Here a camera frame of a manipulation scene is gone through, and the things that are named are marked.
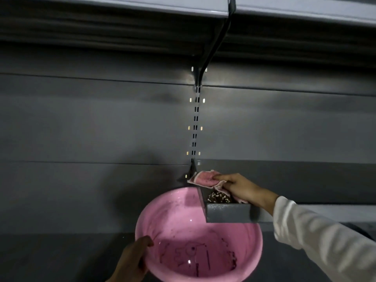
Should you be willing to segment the person's right hand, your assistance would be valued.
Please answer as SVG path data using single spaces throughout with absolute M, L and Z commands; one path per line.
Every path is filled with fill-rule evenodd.
M 276 193 L 256 185 L 239 173 L 217 175 L 214 179 L 234 182 L 233 196 L 262 208 L 273 216 L 275 203 L 279 197 Z

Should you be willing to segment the person's left hand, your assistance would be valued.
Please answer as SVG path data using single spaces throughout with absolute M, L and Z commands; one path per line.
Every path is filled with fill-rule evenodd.
M 126 246 L 117 266 L 106 282 L 142 282 L 148 272 L 143 256 L 148 250 L 135 250 L 134 242 Z

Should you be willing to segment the pink cleaning cloth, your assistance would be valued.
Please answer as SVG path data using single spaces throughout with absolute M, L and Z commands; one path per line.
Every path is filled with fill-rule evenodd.
M 215 170 L 196 172 L 194 177 L 192 177 L 187 183 L 209 189 L 211 190 L 211 192 L 214 190 L 218 191 L 218 184 L 220 180 L 214 179 L 214 177 L 217 175 L 221 175 L 221 174 Z M 247 201 L 242 200 L 236 196 L 233 196 L 231 193 L 225 193 L 225 194 L 230 195 L 232 197 L 233 203 L 248 204 Z

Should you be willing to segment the pink plastic basin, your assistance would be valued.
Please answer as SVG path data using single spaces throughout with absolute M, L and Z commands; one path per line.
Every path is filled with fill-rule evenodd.
M 168 191 L 141 212 L 135 239 L 153 246 L 144 262 L 162 282 L 243 282 L 262 256 L 257 223 L 207 223 L 196 188 Z

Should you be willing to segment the person's right forearm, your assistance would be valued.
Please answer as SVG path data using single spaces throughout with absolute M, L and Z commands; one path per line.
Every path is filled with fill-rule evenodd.
M 376 282 L 376 242 L 283 196 L 273 212 L 275 239 L 297 250 L 332 282 Z

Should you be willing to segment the pile of crumb debris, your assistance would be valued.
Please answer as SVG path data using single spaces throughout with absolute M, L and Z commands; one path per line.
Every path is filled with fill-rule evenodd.
M 233 199 L 230 195 L 226 195 L 217 190 L 212 191 L 207 198 L 208 203 L 233 203 Z

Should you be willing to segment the light grey metal shelf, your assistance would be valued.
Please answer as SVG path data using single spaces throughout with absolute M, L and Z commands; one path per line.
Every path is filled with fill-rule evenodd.
M 230 0 L 54 0 L 129 9 L 225 17 Z M 376 27 L 376 0 L 235 0 L 235 13 Z

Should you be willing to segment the small black shelf bracket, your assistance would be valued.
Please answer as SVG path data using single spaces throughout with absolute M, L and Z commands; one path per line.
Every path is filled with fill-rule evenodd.
M 181 184 L 186 184 L 197 172 L 197 165 L 195 158 L 191 158 L 191 164 L 188 170 L 186 170 L 179 178 L 178 182 Z

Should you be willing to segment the slotted metal upright rail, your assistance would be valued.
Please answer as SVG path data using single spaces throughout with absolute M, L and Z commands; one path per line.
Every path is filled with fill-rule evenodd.
M 196 156 L 199 155 L 197 151 L 199 132 L 202 130 L 200 126 L 200 107 L 202 105 L 201 101 L 201 87 L 202 78 L 206 68 L 191 67 L 191 72 L 194 75 L 194 85 L 192 90 L 192 95 L 189 96 L 188 104 L 190 107 L 190 122 L 188 123 L 187 131 L 189 133 L 190 149 L 186 152 L 187 156 L 190 157 L 191 169 L 193 169 L 194 161 Z

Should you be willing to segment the long black shelf bracket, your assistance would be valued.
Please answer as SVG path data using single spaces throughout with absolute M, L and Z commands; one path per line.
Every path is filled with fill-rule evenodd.
M 219 21 L 217 25 L 215 25 L 214 30 L 212 32 L 212 37 L 209 43 L 204 46 L 204 50 L 202 55 L 199 58 L 197 65 L 194 67 L 196 70 L 195 72 L 195 88 L 197 91 L 200 90 L 202 86 L 202 80 L 205 73 L 205 70 L 209 66 L 210 62 L 212 61 L 215 53 L 218 51 L 219 47 L 221 46 L 224 38 L 226 37 L 228 30 L 231 26 L 231 21 L 233 14 L 236 11 L 237 5 L 236 0 L 228 0 L 228 16 L 223 20 Z

